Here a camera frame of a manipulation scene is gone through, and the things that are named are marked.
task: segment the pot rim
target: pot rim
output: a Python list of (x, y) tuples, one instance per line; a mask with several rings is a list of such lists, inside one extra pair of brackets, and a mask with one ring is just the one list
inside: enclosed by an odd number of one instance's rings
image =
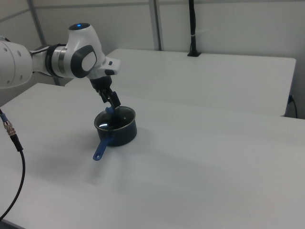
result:
[(97, 124), (96, 124), (97, 119), (98, 119), (100, 116), (102, 116), (103, 114), (107, 113), (106, 111), (102, 111), (102, 112), (100, 112), (100, 113), (95, 117), (95, 119), (94, 119), (94, 126), (95, 126), (95, 128), (97, 128), (98, 130), (106, 131), (106, 132), (108, 132), (108, 131), (113, 131), (113, 132), (114, 132), (114, 131), (118, 131), (118, 130), (124, 129), (124, 128), (128, 127), (129, 125), (131, 125), (131, 124), (135, 121), (135, 111), (134, 111), (133, 109), (131, 109), (130, 107), (127, 107), (127, 106), (120, 106), (120, 108), (127, 108), (127, 109), (129, 109), (129, 110), (132, 111), (132, 113), (133, 113), (133, 120), (132, 120), (131, 122), (129, 122), (129, 123), (128, 123), (127, 125), (125, 125), (125, 126), (122, 126), (122, 127), (118, 128), (118, 129), (114, 129), (114, 130), (105, 130), (105, 129), (102, 129), (102, 128), (100, 128), (99, 126), (97, 126)]

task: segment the white wall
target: white wall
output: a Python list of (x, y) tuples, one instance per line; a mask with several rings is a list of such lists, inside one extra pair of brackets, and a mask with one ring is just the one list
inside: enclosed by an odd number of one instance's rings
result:
[[(0, 0), (0, 34), (11, 42), (24, 45), (29, 50), (41, 46), (41, 42), (26, 0)], [(37, 82), (53, 83), (48, 76), (35, 74), (28, 83), (0, 90), (0, 106), (21, 94)]]
[(87, 22), (106, 55), (117, 48), (155, 50), (148, 0), (35, 0), (34, 6), (47, 44), (65, 44), (68, 27)]
[[(187, 1), (160, 0), (165, 51), (188, 52), (190, 23)], [(292, 57), (297, 60), (291, 93), (305, 118), (305, 2), (195, 4), (197, 49), (205, 53)], [(289, 105), (288, 115), (294, 116)]]

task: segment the black cable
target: black cable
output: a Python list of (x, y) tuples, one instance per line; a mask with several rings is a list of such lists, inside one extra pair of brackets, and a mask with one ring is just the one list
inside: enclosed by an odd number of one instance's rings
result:
[(25, 160), (24, 160), (24, 154), (23, 154), (23, 148), (22, 145), (18, 139), (18, 136), (16, 134), (16, 131), (13, 127), (13, 125), (11, 124), (11, 122), (7, 119), (6, 115), (1, 111), (0, 109), (0, 117), (3, 121), (4, 124), (4, 128), (6, 129), (7, 133), (10, 136), (10, 139), (12, 140), (12, 142), (14, 143), (16, 149), (18, 152), (20, 152), (21, 155), (21, 159), (22, 159), (22, 176), (21, 176), (21, 182), (18, 188), (18, 191), (16, 193), (16, 196), (14, 198), (14, 200), (12, 201), (12, 203), (10, 204), (9, 208), (5, 211), (5, 213), (0, 217), (0, 222), (3, 220), (3, 218), (8, 214), (8, 212), (11, 210), (11, 208), (14, 206), (20, 192), (23, 186), (23, 182), (24, 182), (24, 176), (25, 176)]
[(41, 52), (45, 52), (47, 51), (48, 49), (42, 49), (42, 50), (39, 50), (39, 51), (36, 51), (36, 52), (31, 52), (31, 55), (34, 55), (34, 54), (38, 54), (38, 53), (41, 53)]
[(292, 97), (292, 99), (291, 99), (291, 102), (293, 102), (294, 105), (295, 105), (295, 118), (297, 118), (297, 108), (296, 108), (295, 100), (294, 100), (293, 97)]
[(3, 220), (3, 218), (8, 214), (8, 212), (11, 210), (11, 208), (14, 206), (20, 192), (23, 186), (23, 182), (24, 182), (24, 176), (25, 176), (25, 160), (24, 160), (24, 154), (23, 151), (20, 151), (20, 155), (21, 155), (21, 159), (22, 159), (22, 177), (21, 177), (21, 182), (17, 191), (17, 194), (14, 198), (14, 200), (12, 201), (12, 203), (10, 204), (9, 208), (5, 211), (5, 213), (0, 217), (0, 222)]

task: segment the cable connector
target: cable connector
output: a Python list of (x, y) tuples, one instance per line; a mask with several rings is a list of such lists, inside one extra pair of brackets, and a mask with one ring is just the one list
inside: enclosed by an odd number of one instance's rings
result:
[(0, 114), (0, 117), (3, 121), (4, 128), (6, 129), (6, 132), (8, 132), (9, 136), (15, 135), (16, 131), (15, 131), (12, 123), (6, 117), (6, 115), (4, 113), (2, 113), (2, 114)]
[(12, 125), (12, 123), (8, 120), (3, 123), (4, 128), (6, 129), (6, 132), (8, 133), (9, 136), (13, 136), (16, 134), (16, 131)]
[(23, 150), (23, 148), (22, 148), (22, 145), (21, 145), (21, 143), (18, 139), (18, 136), (17, 136), (16, 131), (13, 127), (13, 124), (7, 119), (6, 115), (2, 111), (0, 113), (1, 113), (0, 117), (3, 121), (3, 125), (4, 125), (4, 128), (6, 129), (6, 132), (10, 136), (10, 139), (14, 143), (17, 151), (20, 152), (21, 150)]

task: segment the black mount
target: black mount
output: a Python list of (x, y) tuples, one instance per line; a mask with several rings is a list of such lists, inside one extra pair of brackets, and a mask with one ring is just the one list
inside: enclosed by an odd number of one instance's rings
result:
[(194, 9), (194, 0), (189, 0), (190, 8), (190, 25), (191, 25), (191, 47), (190, 53), (187, 56), (198, 57), (201, 52), (198, 52), (196, 49), (196, 15)]

